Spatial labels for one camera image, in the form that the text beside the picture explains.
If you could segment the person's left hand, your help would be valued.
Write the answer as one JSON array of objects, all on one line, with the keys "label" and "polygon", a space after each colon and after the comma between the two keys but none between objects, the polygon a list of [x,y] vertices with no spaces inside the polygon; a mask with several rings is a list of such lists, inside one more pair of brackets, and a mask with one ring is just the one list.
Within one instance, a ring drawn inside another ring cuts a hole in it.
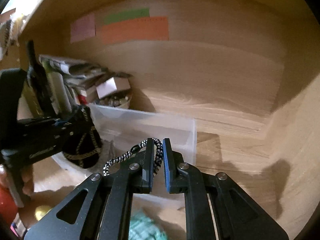
[{"label": "person's left hand", "polygon": [[[1,164],[1,187],[4,189],[9,188],[9,182],[7,179],[7,171],[4,165]],[[21,169],[21,177],[23,180],[23,193],[31,196],[34,192],[34,177],[33,177],[33,166],[25,166]]]}]

